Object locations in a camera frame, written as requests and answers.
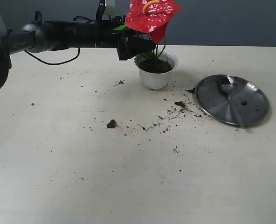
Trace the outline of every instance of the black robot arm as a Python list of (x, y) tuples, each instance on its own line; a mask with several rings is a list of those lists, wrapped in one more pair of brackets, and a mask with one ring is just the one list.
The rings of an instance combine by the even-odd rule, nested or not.
[[(74, 22), (43, 21), (41, 13), (37, 11), (35, 20), (23, 26), (21, 31), (8, 29), (6, 35), (0, 35), (0, 88), (6, 82), (8, 71), (12, 66), (10, 55), (21, 51), (26, 51), (38, 59), (32, 53), (78, 48), (78, 55), (63, 62), (67, 63), (79, 56), (80, 48), (115, 48), (119, 60), (128, 60), (155, 49), (153, 41), (139, 38), (139, 33), (136, 31), (127, 30), (122, 33), (115, 31), (116, 27), (124, 24), (125, 16), (114, 18), (109, 16), (108, 20), (103, 20), (105, 9), (103, 1), (100, 0), (96, 20), (77, 16)], [(40, 61), (48, 65), (63, 64)]]

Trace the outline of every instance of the red flower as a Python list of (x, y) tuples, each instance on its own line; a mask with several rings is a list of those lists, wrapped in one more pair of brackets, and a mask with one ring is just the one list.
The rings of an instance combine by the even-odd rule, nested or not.
[(153, 41), (159, 43), (170, 19), (181, 10), (173, 0), (131, 0), (125, 23), (131, 29), (149, 33)]

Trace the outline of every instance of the metal spoon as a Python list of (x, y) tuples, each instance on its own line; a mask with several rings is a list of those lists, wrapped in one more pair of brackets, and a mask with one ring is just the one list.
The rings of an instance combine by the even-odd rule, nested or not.
[(245, 124), (244, 122), (242, 121), (239, 113), (237, 112), (237, 109), (235, 107), (235, 105), (232, 103), (231, 99), (230, 99), (230, 94), (233, 90), (233, 85), (230, 83), (230, 80), (226, 77), (226, 78), (223, 78), (220, 82), (219, 82), (219, 86), (220, 86), (220, 89), (227, 93), (228, 94), (228, 100), (229, 100), (229, 106), (231, 109), (233, 109), (234, 111), (234, 114), (235, 114), (235, 117), (238, 119), (239, 123), (240, 123), (240, 126), (242, 128), (246, 128), (245, 127)]

